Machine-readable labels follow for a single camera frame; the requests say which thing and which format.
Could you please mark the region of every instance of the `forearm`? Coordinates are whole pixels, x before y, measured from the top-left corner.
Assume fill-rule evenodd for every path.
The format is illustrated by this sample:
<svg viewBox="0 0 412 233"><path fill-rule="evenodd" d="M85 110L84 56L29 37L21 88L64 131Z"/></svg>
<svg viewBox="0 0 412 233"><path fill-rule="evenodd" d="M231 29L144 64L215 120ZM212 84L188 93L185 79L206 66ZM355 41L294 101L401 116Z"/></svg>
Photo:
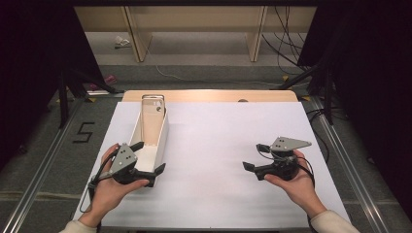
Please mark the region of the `forearm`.
<svg viewBox="0 0 412 233"><path fill-rule="evenodd" d="M314 216L311 224L319 233L359 233L349 221L333 211L325 211Z"/></svg>
<svg viewBox="0 0 412 233"><path fill-rule="evenodd" d="M314 216L317 216L327 210L327 208L324 206L324 204L321 202L317 195L312 197L310 201L306 201L303 204L300 204L299 206L306 212L306 214L310 218L313 218Z"/></svg>

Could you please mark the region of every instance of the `human hand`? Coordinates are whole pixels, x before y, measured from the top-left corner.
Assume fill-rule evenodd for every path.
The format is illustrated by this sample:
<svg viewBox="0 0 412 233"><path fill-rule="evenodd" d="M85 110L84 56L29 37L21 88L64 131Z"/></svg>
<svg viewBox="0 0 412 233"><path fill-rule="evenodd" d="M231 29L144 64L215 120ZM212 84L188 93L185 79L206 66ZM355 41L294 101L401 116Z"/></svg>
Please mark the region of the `human hand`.
<svg viewBox="0 0 412 233"><path fill-rule="evenodd" d="M305 157L299 150L293 150L293 153L297 157ZM298 158L297 161L299 165L308 169L308 165L304 159ZM312 179L302 169L299 169L296 177L288 182L271 174L265 175L264 179L284 189L291 200L300 206L310 218L326 211L326 207L316 194Z"/></svg>
<svg viewBox="0 0 412 233"><path fill-rule="evenodd" d="M119 144L114 144L103 154L101 163L117 148ZM102 172L108 172L112 166L112 159L110 159ZM123 197L142 186L149 183L148 180L138 180L129 184L121 184L116 182L113 178L102 180L97 185L91 205L87 211L79 218L79 221L86 226L96 227L101 219L113 210L123 199Z"/></svg>

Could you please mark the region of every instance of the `floor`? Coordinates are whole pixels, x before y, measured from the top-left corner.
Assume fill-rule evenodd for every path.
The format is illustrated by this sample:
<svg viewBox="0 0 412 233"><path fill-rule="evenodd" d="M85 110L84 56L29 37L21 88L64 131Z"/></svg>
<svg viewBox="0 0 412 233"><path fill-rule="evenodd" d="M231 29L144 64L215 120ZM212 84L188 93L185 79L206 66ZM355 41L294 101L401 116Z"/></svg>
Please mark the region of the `floor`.
<svg viewBox="0 0 412 233"><path fill-rule="evenodd" d="M241 33L154 33L150 52L141 63L135 61L133 52L127 45L122 49L115 49L118 46L115 43L117 36L128 39L127 33L87 33L103 75L117 75L119 81L113 86L118 89L167 86L267 89L281 84L284 76L290 78L301 72L286 59L278 59L264 41L260 45L258 61L251 62ZM304 39L305 35L292 35L292 40L298 47L303 44L300 37ZM265 38L274 48L279 48L279 40L275 35L265 34ZM294 60L291 47L282 45L281 52ZM142 78L138 84L133 80L123 79L126 74L131 76L130 74L142 70L153 76L146 80ZM249 77L255 74L265 76L262 79L256 77L256 80L245 80L240 74L248 74ZM188 82L188 79L199 79L201 82ZM297 96L305 97L308 82L309 80L305 80L292 90ZM311 101L301 100L306 112L322 105L318 99L312 97ZM56 100L57 97L51 100L49 112L39 121L27 142L28 152L15 156L0 173L2 228L6 226L11 213L18 208L17 204L24 198L27 188L35 182L39 183L36 198L28 203L29 208L21 216L21 222L17 223L19 232L56 232L64 227L65 222L71 219L70 213L74 212L82 200L83 184L90 173L89 166L95 159L90 154L99 151L110 123L110 113L120 101L120 96L96 97L86 102L70 98L71 116L74 117L70 119L71 126L65 130L56 127L59 124ZM339 105L337 97L334 105ZM367 151L352 128L351 121L342 110L334 111L333 119L334 125L328 127L322 116L317 117L313 121L313 128L326 142L324 145L321 140L318 141L325 156L329 150L327 166L352 223L360 232L412 232L411 221L392 196L379 171L367 160ZM93 136L87 144L75 145L75 141L86 139L85 135L78 134L81 127L85 132L92 131ZM56 141L58 135L62 136L63 142ZM336 136L340 144L333 143L333 137ZM348 159L353 170L344 165ZM39 169L45 162L49 162L50 166ZM378 218L367 213L371 207L378 210ZM103 229L102 232L124 231ZM310 231L301 229L289 232Z"/></svg>

